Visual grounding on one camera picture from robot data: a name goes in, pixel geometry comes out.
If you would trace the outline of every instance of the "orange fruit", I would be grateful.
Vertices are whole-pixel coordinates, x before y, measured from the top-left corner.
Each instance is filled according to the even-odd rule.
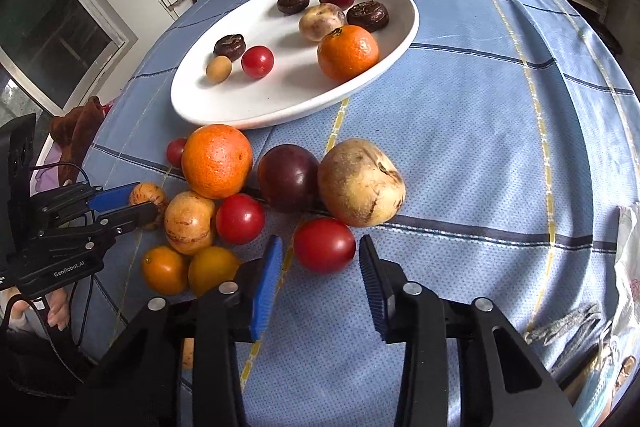
[[[249,140],[224,124],[196,129],[182,153],[182,173],[191,189],[212,200],[240,192],[253,163]]]
[[[189,259],[169,247],[155,247],[142,258],[146,284],[160,295],[178,295],[187,289]]]
[[[378,63],[378,43],[366,29],[346,25],[324,36],[318,45],[318,65],[341,84]]]
[[[189,265],[189,287],[200,297],[223,282],[233,280],[240,265],[238,257],[225,248],[203,248],[196,252]]]

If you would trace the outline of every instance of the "white oval plate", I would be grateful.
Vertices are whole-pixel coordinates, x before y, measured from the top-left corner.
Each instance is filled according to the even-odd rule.
[[[302,118],[340,102],[374,81],[409,47],[418,31],[418,9],[413,0],[377,0],[389,11],[389,24],[373,33],[380,61],[359,76],[337,84],[318,66],[318,44],[298,31],[302,13],[284,15],[278,0],[250,0],[236,8],[201,36],[184,56],[171,86],[171,102],[185,120],[198,125],[226,123],[238,129],[267,127]],[[356,3],[368,0],[356,0]],[[318,4],[311,0],[309,6]],[[267,46],[274,55],[273,70],[252,80],[240,65],[214,85],[205,76],[216,41],[229,34],[244,36],[247,49]]]

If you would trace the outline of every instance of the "human hand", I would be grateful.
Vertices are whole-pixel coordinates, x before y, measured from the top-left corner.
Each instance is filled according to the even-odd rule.
[[[57,326],[60,331],[69,324],[69,306],[66,302],[66,291],[59,288],[47,295],[49,303],[49,314],[47,315],[47,323],[52,328]]]
[[[20,290],[18,290],[18,288],[16,288],[15,286],[12,288],[9,288],[6,292],[7,300],[9,300],[14,295],[18,295],[19,293],[20,293]],[[16,303],[14,303],[14,305],[11,308],[11,318],[14,321],[19,321],[24,315],[24,312],[27,311],[28,309],[29,309],[29,303],[26,303],[25,301],[17,301]]]

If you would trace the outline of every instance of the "window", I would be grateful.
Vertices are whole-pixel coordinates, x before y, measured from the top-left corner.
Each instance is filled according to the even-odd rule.
[[[0,2],[0,63],[53,115],[95,94],[105,70],[134,39],[110,22],[97,0]]]

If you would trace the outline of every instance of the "brown stuffed toy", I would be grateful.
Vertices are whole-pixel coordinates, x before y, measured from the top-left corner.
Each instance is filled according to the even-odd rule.
[[[104,112],[97,96],[90,97],[84,107],[75,107],[66,116],[54,116],[49,132],[53,141],[62,149],[60,161],[81,166],[103,120]],[[74,166],[58,166],[58,182],[61,187],[67,180],[75,183],[77,178],[78,169]]]

